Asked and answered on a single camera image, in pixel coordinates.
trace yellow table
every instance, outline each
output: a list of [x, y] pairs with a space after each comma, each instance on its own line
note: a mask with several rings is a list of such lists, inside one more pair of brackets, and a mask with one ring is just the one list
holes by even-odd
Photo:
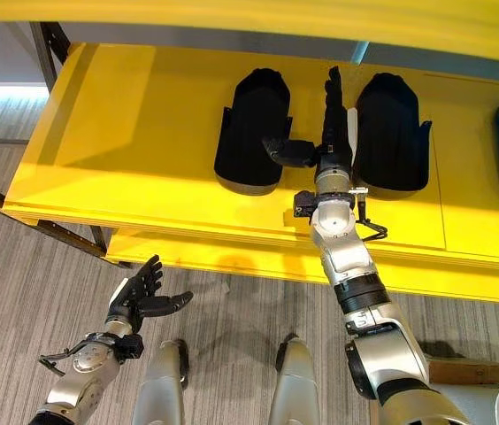
[[[74, 46], [8, 191], [4, 212], [117, 228], [108, 259], [324, 282], [293, 195], [312, 170], [285, 169], [264, 197], [222, 188], [212, 165], [222, 108], [252, 69], [281, 71], [292, 136], [318, 141], [333, 61], [240, 52]], [[369, 244], [390, 289], [499, 301], [499, 177], [491, 118], [499, 83], [337, 64], [352, 106], [377, 72], [398, 73], [434, 121], [427, 187], [370, 199], [389, 238]]]
[[499, 59], [499, 0], [0, 0], [2, 20], [223, 28]]

